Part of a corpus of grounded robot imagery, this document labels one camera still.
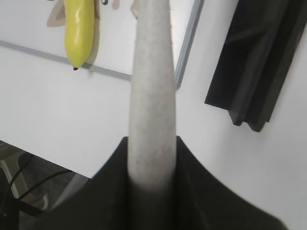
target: black plastic piece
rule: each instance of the black plastic piece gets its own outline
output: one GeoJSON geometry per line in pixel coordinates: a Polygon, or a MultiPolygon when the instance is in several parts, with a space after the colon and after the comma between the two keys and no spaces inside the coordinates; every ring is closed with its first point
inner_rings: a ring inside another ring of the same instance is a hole
{"type": "MultiPolygon", "coordinates": [[[[0,200],[3,198],[4,194],[0,194],[0,200]]],[[[36,218],[45,213],[32,205],[14,198],[12,193],[6,198],[4,210],[5,213],[0,214],[0,230],[19,230],[20,211],[36,218]]]]}
{"type": "Polygon", "coordinates": [[[307,21],[307,0],[240,0],[206,104],[237,126],[269,122],[307,21]]]}
{"type": "MultiPolygon", "coordinates": [[[[129,229],[128,138],[73,197],[47,213],[35,230],[129,229]]],[[[275,217],[215,179],[177,137],[175,230],[286,230],[275,217]]]]}

